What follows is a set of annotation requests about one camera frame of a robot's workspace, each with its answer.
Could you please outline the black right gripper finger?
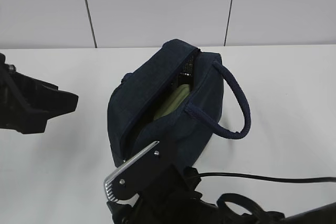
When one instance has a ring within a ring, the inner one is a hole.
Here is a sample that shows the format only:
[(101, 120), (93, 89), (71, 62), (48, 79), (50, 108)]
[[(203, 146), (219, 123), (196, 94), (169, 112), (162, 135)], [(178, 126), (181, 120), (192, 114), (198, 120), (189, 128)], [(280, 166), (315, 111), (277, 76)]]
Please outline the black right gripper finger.
[(154, 141), (108, 175), (104, 192), (108, 201), (131, 199), (145, 190), (173, 164), (173, 144)]

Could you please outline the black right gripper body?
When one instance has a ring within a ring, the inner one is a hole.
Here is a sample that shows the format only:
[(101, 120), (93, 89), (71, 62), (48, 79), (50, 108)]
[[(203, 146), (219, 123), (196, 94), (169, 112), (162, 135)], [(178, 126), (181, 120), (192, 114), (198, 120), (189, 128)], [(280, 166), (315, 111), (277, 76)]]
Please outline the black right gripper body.
[(113, 223), (218, 223), (218, 208), (201, 200), (196, 191), (198, 171), (186, 167), (179, 174), (172, 167), (144, 191), (133, 206), (107, 201)]

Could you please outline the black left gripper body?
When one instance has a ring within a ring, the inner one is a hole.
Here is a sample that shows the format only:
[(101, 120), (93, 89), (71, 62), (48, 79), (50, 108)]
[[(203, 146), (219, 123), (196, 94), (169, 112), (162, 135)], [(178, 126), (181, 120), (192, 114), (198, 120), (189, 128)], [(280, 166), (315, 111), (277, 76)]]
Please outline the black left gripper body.
[(1, 54), (1, 129), (43, 133), (47, 121), (76, 110), (79, 96), (17, 72)]

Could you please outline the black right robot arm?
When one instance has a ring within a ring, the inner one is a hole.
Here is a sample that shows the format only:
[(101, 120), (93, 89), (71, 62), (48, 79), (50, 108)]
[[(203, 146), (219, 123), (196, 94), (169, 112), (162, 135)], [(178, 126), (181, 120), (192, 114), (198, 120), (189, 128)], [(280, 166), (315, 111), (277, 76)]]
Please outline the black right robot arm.
[(206, 173), (178, 168), (173, 142), (154, 141), (108, 175), (107, 206), (114, 223), (335, 223), (335, 204), (294, 216), (265, 211), (240, 194), (222, 194), (215, 204), (196, 190)]

